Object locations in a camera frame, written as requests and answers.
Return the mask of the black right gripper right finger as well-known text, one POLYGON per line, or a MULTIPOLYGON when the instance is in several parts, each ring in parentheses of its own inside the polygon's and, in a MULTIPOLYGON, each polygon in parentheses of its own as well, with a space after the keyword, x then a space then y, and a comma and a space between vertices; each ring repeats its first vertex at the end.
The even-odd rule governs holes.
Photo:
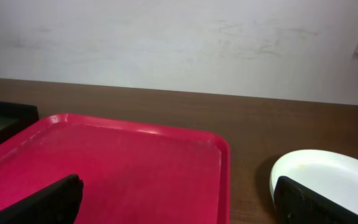
POLYGON ((273 203, 281 223, 358 224, 358 214, 287 176, 278 178, 273 203))

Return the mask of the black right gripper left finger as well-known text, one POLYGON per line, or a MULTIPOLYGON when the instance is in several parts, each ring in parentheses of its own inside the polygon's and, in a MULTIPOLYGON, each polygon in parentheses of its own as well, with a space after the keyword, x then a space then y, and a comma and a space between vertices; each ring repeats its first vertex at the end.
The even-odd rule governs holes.
POLYGON ((0 210, 0 224, 73 224, 83 188, 79 176, 70 174, 0 210))

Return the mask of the white plate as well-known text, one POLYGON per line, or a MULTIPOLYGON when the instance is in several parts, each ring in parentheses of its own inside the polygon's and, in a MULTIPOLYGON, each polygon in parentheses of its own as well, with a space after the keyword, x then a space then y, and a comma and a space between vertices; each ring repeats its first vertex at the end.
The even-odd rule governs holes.
POLYGON ((358 159, 316 149, 289 152, 274 163, 270 172, 272 201, 281 176, 358 214, 358 159))

